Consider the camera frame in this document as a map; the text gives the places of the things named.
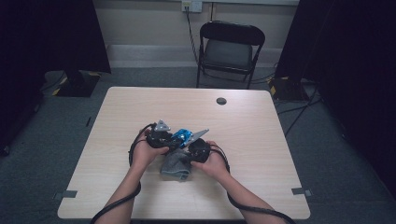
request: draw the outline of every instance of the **gray carpet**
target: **gray carpet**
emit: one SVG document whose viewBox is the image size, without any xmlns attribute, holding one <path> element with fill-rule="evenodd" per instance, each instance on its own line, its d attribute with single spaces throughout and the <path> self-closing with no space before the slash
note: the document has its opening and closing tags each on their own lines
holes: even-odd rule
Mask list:
<svg viewBox="0 0 396 224">
<path fill-rule="evenodd" d="M 273 72 L 271 68 L 258 68 L 254 78 Z M 60 201 L 52 197 L 67 188 L 108 88 L 194 88 L 195 73 L 196 68 L 189 67 L 114 68 L 111 75 L 102 75 L 90 98 L 51 96 L 55 87 L 44 91 L 40 109 L 10 145 L 10 155 L 0 159 L 0 223 L 88 223 L 59 219 Z M 61 74 L 47 73 L 45 86 Z M 244 83 L 208 77 L 203 77 L 202 82 L 206 84 L 202 87 L 246 87 Z M 255 82 L 258 84 L 251 89 L 268 90 L 262 80 Z M 306 90 L 312 94 L 314 87 L 306 86 Z M 280 112 L 304 103 L 275 101 L 275 105 Z M 279 115 L 284 131 L 298 113 L 299 110 Z M 302 185 L 313 192 L 313 196 L 307 197 L 311 217 L 297 223 L 396 223 L 396 202 L 342 133 L 337 119 L 323 103 L 318 103 L 305 110 L 287 135 Z"/>
</svg>

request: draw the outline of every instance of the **baseboard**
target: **baseboard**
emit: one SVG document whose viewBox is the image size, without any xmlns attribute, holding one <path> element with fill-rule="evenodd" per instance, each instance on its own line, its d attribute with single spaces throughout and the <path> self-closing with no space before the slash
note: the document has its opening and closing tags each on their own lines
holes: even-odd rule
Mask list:
<svg viewBox="0 0 396 224">
<path fill-rule="evenodd" d="M 191 46 L 108 45 L 110 67 L 196 66 Z M 273 67 L 282 49 L 262 49 L 257 67 Z"/>
</svg>

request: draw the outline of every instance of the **forearm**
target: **forearm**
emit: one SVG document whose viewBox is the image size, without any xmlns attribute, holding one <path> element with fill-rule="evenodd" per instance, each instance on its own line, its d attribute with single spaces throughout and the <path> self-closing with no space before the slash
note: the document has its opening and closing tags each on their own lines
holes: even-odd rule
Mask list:
<svg viewBox="0 0 396 224">
<path fill-rule="evenodd" d="M 145 167 L 131 166 L 128 173 L 120 183 L 117 190 L 110 197 L 105 206 L 112 204 L 119 199 L 122 199 L 130 194 L 132 194 L 139 185 L 140 178 L 145 172 Z M 134 207 L 134 199 L 122 203 L 119 206 L 111 209 L 104 215 L 102 215 L 95 223 L 130 223 L 131 214 Z"/>
<path fill-rule="evenodd" d="M 222 175 L 216 178 L 219 183 L 227 190 L 230 196 L 242 205 L 250 207 L 260 207 L 265 209 L 274 210 L 274 208 L 268 204 L 266 201 L 252 193 L 250 190 L 246 189 L 237 180 L 235 180 L 230 174 Z M 284 220 L 279 217 L 273 217 L 270 215 L 265 215 L 262 213 L 249 212 L 245 210 L 240 210 L 241 214 L 244 216 L 248 224 L 256 223 L 266 223 L 266 224 L 284 224 Z"/>
</svg>

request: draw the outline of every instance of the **chair seat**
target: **chair seat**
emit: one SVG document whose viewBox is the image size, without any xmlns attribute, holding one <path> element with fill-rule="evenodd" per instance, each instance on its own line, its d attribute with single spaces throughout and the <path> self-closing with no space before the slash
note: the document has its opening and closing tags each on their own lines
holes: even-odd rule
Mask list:
<svg viewBox="0 0 396 224">
<path fill-rule="evenodd" d="M 207 41 L 203 66 L 229 67 L 248 72 L 251 67 L 252 47 L 210 39 Z"/>
</svg>

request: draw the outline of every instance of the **electrical outlet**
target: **electrical outlet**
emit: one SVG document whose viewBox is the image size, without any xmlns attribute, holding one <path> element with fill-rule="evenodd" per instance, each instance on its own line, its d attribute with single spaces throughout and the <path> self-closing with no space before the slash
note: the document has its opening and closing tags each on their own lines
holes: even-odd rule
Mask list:
<svg viewBox="0 0 396 224">
<path fill-rule="evenodd" d="M 181 1 L 181 11 L 186 11 L 186 7 L 192 12 L 192 2 L 191 1 Z"/>
<path fill-rule="evenodd" d="M 191 3 L 192 12 L 202 12 L 202 2 Z"/>
</svg>

